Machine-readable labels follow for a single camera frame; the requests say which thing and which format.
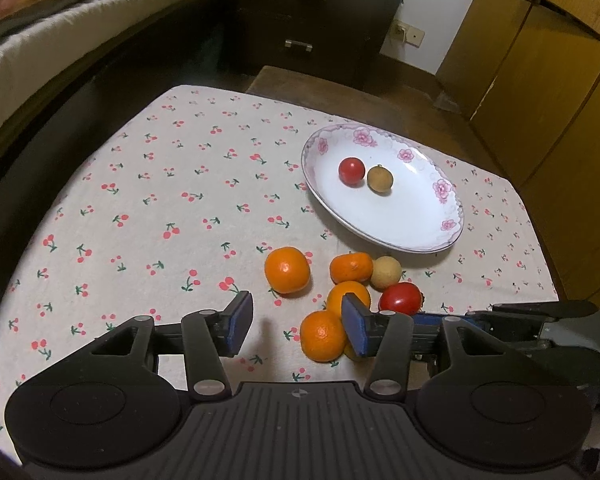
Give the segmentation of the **orange mandarin front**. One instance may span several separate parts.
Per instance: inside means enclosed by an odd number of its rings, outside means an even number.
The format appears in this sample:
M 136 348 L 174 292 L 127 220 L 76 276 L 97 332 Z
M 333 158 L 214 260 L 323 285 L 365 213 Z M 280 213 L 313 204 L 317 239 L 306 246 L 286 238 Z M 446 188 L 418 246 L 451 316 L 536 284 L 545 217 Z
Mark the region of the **orange mandarin front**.
M 304 355 L 317 363 L 339 359 L 348 342 L 340 318 L 327 310 L 307 315 L 300 325 L 300 344 Z

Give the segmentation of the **tan longan back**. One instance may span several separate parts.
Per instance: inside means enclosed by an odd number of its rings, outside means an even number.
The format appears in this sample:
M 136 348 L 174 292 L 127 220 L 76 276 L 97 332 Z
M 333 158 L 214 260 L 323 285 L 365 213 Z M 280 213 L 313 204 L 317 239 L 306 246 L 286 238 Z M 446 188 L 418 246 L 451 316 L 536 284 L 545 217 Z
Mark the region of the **tan longan back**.
M 381 256 L 373 262 L 370 284 L 373 288 L 384 290 L 400 282 L 402 276 L 401 263 L 391 256 Z

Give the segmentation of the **orange mandarin back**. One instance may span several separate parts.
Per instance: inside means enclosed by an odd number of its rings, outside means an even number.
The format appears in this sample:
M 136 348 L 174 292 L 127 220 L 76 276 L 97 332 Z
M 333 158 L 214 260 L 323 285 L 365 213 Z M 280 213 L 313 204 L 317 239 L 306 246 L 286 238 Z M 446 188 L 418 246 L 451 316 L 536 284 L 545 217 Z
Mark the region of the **orange mandarin back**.
M 347 281 L 366 282 L 373 274 L 374 260 L 366 252 L 339 255 L 329 263 L 329 275 L 335 284 Z

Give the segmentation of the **tan longan with stem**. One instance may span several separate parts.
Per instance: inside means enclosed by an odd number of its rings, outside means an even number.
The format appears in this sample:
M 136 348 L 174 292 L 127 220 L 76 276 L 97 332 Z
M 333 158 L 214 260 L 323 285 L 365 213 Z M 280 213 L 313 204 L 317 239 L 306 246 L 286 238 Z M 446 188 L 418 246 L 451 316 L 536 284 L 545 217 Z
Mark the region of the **tan longan with stem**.
M 387 194 L 393 186 L 393 175 L 385 167 L 377 165 L 367 171 L 366 181 L 373 192 Z

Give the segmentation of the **round red cherry tomato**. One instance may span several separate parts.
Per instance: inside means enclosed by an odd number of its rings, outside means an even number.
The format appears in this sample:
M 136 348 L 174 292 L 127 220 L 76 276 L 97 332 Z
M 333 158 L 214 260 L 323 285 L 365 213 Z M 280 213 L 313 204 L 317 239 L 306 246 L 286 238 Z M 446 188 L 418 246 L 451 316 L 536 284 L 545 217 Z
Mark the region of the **round red cherry tomato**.
M 365 174 L 362 160 L 356 157 L 346 157 L 338 166 L 339 179 L 347 186 L 358 186 L 364 180 Z

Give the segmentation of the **white floral ceramic plate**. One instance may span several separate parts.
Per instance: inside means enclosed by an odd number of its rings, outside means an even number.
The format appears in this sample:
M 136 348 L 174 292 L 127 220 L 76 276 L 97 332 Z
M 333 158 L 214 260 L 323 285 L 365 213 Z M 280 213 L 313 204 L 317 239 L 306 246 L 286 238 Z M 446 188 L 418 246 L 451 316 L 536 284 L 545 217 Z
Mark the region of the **white floral ceramic plate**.
M 415 143 L 366 125 L 327 126 L 301 152 L 306 185 L 342 226 L 385 248 L 434 254 L 464 228 L 454 185 Z

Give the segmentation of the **cherry print tablecloth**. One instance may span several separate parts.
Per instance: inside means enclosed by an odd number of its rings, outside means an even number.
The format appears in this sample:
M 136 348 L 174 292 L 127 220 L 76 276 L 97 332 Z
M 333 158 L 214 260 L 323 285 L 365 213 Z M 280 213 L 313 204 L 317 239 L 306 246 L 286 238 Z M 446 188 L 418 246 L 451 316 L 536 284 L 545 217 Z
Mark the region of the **cherry print tablecloth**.
M 0 307 L 0 449 L 9 396 L 27 379 L 135 315 L 176 323 L 254 298 L 232 382 L 364 377 L 348 359 L 308 360 L 301 321 L 321 309 L 329 263 L 373 246 L 314 202 L 301 150 L 338 118 L 255 96 L 179 86 L 155 99 L 61 180 Z M 309 284 L 282 295 L 264 275 L 274 249 L 306 256 Z

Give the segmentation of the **brown wooden wardrobe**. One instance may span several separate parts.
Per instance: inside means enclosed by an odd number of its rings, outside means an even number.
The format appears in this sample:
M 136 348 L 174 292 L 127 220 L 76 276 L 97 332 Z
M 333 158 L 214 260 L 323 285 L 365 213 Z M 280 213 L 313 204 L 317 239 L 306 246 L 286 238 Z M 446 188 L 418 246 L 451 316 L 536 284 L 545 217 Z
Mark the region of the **brown wooden wardrobe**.
M 600 0 L 472 0 L 437 73 L 570 299 L 600 306 Z

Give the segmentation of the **dark wooden stool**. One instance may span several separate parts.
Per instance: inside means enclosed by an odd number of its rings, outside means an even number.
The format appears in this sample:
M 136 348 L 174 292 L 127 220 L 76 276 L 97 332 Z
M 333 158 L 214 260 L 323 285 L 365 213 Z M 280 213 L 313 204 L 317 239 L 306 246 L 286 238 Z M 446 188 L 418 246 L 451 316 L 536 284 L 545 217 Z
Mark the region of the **dark wooden stool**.
M 438 99 L 430 98 L 426 92 L 400 82 L 373 81 L 366 93 L 292 70 L 265 66 L 247 92 L 364 122 L 499 176 L 503 173 L 462 116 L 445 110 Z

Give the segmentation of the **grey bed mattress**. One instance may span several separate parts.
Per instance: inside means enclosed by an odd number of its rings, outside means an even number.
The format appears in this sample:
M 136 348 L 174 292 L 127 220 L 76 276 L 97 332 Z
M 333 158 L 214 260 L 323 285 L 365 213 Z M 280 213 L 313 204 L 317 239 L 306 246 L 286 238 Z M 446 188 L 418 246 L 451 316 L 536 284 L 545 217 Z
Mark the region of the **grey bed mattress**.
M 166 9 L 193 0 L 47 0 L 0 23 L 0 129 L 48 82 Z

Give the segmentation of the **dark wooden nightstand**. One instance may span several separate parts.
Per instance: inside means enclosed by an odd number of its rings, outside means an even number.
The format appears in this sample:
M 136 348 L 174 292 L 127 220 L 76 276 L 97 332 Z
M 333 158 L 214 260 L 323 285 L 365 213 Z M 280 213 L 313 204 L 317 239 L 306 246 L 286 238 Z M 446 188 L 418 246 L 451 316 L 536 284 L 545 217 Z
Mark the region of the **dark wooden nightstand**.
M 274 66 L 364 84 L 402 0 L 222 0 L 221 60 L 236 72 Z

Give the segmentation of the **white wall socket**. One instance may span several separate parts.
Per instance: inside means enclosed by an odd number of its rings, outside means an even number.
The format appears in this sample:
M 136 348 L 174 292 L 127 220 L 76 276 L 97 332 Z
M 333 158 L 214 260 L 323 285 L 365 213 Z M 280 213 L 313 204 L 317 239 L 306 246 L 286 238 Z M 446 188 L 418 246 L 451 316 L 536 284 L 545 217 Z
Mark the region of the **white wall socket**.
M 425 32 L 415 26 L 393 20 L 389 29 L 389 37 L 399 44 L 419 48 L 425 38 Z

